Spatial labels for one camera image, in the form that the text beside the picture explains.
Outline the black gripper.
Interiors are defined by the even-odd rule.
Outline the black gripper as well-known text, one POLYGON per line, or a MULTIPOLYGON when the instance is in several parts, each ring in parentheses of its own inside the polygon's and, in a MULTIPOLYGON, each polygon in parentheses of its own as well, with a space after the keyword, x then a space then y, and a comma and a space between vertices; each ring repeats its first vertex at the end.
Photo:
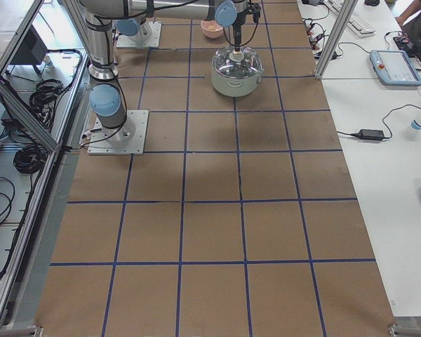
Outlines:
POLYGON ((232 28, 233 28, 233 37, 234 37, 234 50, 236 52, 239 52, 241 48, 241 26, 232 25, 232 28))

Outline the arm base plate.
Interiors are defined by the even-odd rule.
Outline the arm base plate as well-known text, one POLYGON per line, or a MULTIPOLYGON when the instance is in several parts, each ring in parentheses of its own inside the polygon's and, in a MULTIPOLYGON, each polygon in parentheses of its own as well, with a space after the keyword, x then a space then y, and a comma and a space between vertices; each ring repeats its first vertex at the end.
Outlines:
POLYGON ((141 155, 144 153, 149 110, 129 110, 126 123, 115 131, 103 128, 100 120, 95 118, 94 128, 98 132, 92 133, 87 146, 89 155, 141 155))
POLYGON ((120 33, 116 47, 118 49, 158 48, 161 39, 162 22, 144 22, 138 33, 128 36, 120 33))

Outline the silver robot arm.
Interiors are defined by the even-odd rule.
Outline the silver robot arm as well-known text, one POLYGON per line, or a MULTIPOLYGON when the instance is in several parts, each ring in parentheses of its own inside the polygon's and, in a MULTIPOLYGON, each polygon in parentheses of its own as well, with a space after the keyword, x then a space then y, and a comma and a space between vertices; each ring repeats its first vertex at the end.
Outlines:
POLYGON ((258 5, 252 1, 80 1, 85 10, 91 65, 89 74, 95 82, 89 104, 102 125, 103 140, 125 137, 128 108, 114 65, 112 27, 121 34, 138 33, 146 18, 177 18, 216 21, 221 27, 231 27, 235 50, 243 46, 242 26, 248 15, 259 18, 258 5))
POLYGON ((135 41, 144 41, 152 35, 152 28, 145 18, 117 20, 115 25, 120 34, 135 41))

